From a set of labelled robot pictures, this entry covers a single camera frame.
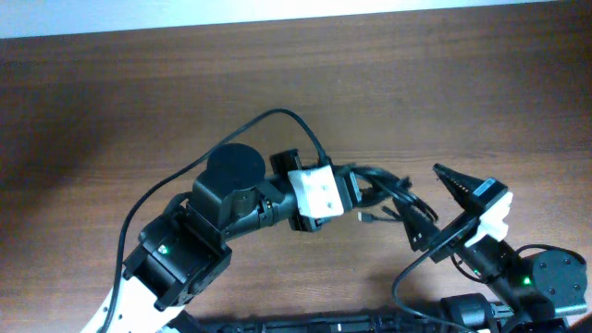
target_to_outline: cable connector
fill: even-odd
[[[372,222],[401,222],[399,219],[396,218],[388,218],[388,217],[380,217],[375,216],[374,214],[358,212],[358,221],[364,223],[372,223]]]

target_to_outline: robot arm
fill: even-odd
[[[438,216],[408,191],[408,179],[379,168],[334,166],[320,155],[314,166],[302,166],[296,150],[272,155],[274,175],[265,178],[265,162],[253,148],[218,146],[192,191],[174,197],[142,230],[140,244],[123,263],[115,309],[109,309],[109,293],[82,332],[155,332],[228,267],[232,251],[227,241],[285,219],[293,230],[316,232],[331,217],[386,199],[397,212],[384,211],[402,221],[413,251],[430,252],[436,263],[456,253],[510,306],[513,319],[502,331],[586,311],[586,262],[579,254],[553,248],[521,258],[521,250],[503,241],[508,228],[502,218],[509,213],[512,194],[499,181],[435,165],[464,209],[439,230],[434,225]],[[371,187],[360,189],[357,179]],[[102,327],[109,310],[115,314],[112,324]],[[451,320],[468,325],[462,315]]]

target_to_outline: wooden table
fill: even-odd
[[[111,288],[135,201],[278,106],[298,112],[335,163],[410,175],[441,227],[460,209],[436,162],[511,187],[511,245],[592,259],[590,22],[587,5],[536,4],[0,41],[1,330],[79,331]],[[287,117],[240,142],[315,159]],[[126,255],[201,170],[146,203]],[[393,278],[418,256],[402,226],[355,214],[229,246],[229,269],[188,307],[198,317],[393,305]],[[449,262],[425,263],[403,289],[492,297]]]

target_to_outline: white mounting bracket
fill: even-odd
[[[502,241],[508,235],[508,225],[503,218],[510,213],[513,194],[508,191],[479,217],[479,227],[476,234],[468,240],[464,247],[471,247],[481,241],[486,235],[496,241]]]
[[[115,315],[107,333],[155,333],[179,315],[183,306],[169,306],[160,312],[154,307],[154,295],[136,277],[129,280],[121,278]],[[113,289],[91,321],[80,333],[97,333],[103,325]]]
[[[292,170],[288,178],[296,193],[300,215],[311,218],[343,215],[343,203],[331,166]]]

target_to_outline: black cable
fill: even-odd
[[[518,255],[522,251],[529,250],[529,249],[541,249],[541,250],[547,250],[547,251],[549,251],[549,250],[563,251],[563,252],[566,252],[566,253],[574,256],[575,259],[577,259],[577,261],[580,262],[580,264],[582,264],[582,265],[586,264],[586,259],[584,259],[584,257],[580,253],[574,252],[572,250],[563,249],[559,246],[553,246],[553,245],[547,245],[547,244],[528,244],[528,245],[525,245],[525,246],[519,248],[518,250],[516,250],[515,254]]]
[[[399,214],[397,214],[395,211],[393,211],[392,209],[390,209],[390,208],[388,208],[386,206],[382,206],[382,211],[386,215],[392,217],[393,219],[395,219],[398,222],[402,222],[403,221],[402,217]]]
[[[465,278],[468,278],[471,281],[474,281],[474,282],[477,282],[477,283],[485,283],[480,278],[478,278],[478,277],[472,277],[469,273],[467,273],[461,267],[461,263],[459,263],[458,261],[456,261],[456,257],[454,256],[454,253],[450,256],[450,259],[452,260],[452,263],[454,264],[454,266],[456,267],[456,269],[458,269],[459,272],[461,272],[461,274],[463,274]]]
[[[390,197],[400,204],[407,204],[416,208],[430,222],[436,223],[438,221],[436,212],[409,191],[409,188],[411,188],[409,178],[400,179],[387,170],[378,167],[352,166],[351,171],[357,178],[363,179],[372,185],[371,188],[362,190],[362,200],[357,204],[358,207],[370,207]]]
[[[430,249],[429,251],[425,252],[424,254],[422,254],[414,262],[412,262],[410,265],[408,265],[407,268],[405,268],[399,274],[399,276],[397,278],[395,278],[395,281],[392,283],[392,290],[391,290],[392,298],[395,301],[395,304],[397,304],[397,306],[399,306],[402,311],[404,311],[410,315],[419,315],[419,316],[421,316],[427,320],[430,320],[432,322],[435,322],[435,323],[440,323],[442,325],[456,327],[456,328],[460,329],[461,331],[468,331],[468,332],[476,333],[474,330],[472,330],[469,327],[464,327],[463,325],[457,324],[457,323],[452,322],[450,320],[440,319],[440,318],[434,317],[432,315],[423,314],[417,310],[414,310],[413,308],[405,305],[402,302],[402,300],[399,298],[399,296],[397,295],[397,288],[399,287],[399,285],[401,284],[401,282],[403,281],[404,278],[406,278],[416,267],[418,267],[420,264],[422,264],[425,259],[429,258],[432,254],[440,251],[444,246],[446,246],[446,244],[448,244],[450,241],[454,240],[461,233],[465,232],[465,230],[468,229],[469,227],[470,227],[470,225],[466,225],[463,228],[458,229],[450,237],[448,237],[446,240],[444,240],[443,242],[438,244],[436,247],[434,247],[434,248]]]
[[[182,204],[185,200],[191,198],[191,194],[192,192],[184,192],[175,195],[173,199],[171,199],[166,205],[163,215],[170,214],[173,210],[175,210],[175,208],[179,207],[179,205]]]
[[[150,190],[148,190],[148,192],[146,192],[140,198],[140,200],[138,200],[138,202],[131,207],[131,210],[129,210],[129,213],[126,216],[125,220],[123,221],[123,225],[121,226],[121,231],[119,233],[119,241],[117,243],[117,258],[116,258],[116,268],[115,268],[115,279],[113,282],[113,292],[112,292],[112,296],[111,296],[111,302],[109,303],[109,308],[107,310],[105,321],[104,321],[103,326],[101,327],[101,330],[100,330],[101,333],[106,333],[109,326],[111,325],[111,321],[113,320],[113,315],[115,314],[115,308],[117,305],[117,296],[119,294],[119,283],[121,280],[121,270],[122,270],[122,266],[123,266],[123,249],[124,249],[124,245],[126,242],[126,235],[128,233],[128,227],[130,226],[131,219],[136,214],[136,212],[138,211],[140,206],[142,206],[142,204],[154,192],[156,192],[158,189],[160,189],[161,187],[166,185],[169,181],[176,179],[177,177],[183,175],[187,171],[191,170],[192,168],[196,167],[197,165],[199,165],[200,163],[205,161],[207,159],[207,157],[214,150],[216,150],[218,147],[220,147],[221,145],[226,144],[229,141],[231,141],[232,139],[236,138],[237,136],[242,134],[245,130],[248,130],[250,127],[252,127],[256,123],[258,123],[259,121],[263,120],[264,118],[269,117],[274,114],[277,114],[277,113],[288,115],[288,116],[292,117],[294,120],[296,120],[296,122],[298,122],[298,124],[304,129],[306,134],[308,134],[309,138],[313,142],[314,148],[316,148],[316,151],[318,152],[319,163],[322,165],[330,164],[330,160],[327,156],[327,153],[325,152],[325,149],[323,149],[323,147],[321,146],[321,143],[315,137],[315,134],[311,131],[311,129],[308,127],[308,125],[306,125],[304,120],[302,120],[302,118],[300,118],[298,115],[296,115],[292,111],[279,108],[279,109],[269,110],[269,111],[264,112],[263,114],[255,117],[253,120],[249,121],[248,123],[244,124],[242,127],[238,128],[234,132],[230,133],[226,138],[224,138],[222,141],[217,143],[207,153],[202,155],[202,157],[196,159],[195,161],[193,161],[189,165],[185,166],[181,170],[175,172],[174,174],[172,174],[172,175],[168,176],[167,178],[156,183],[156,185],[154,185]]]

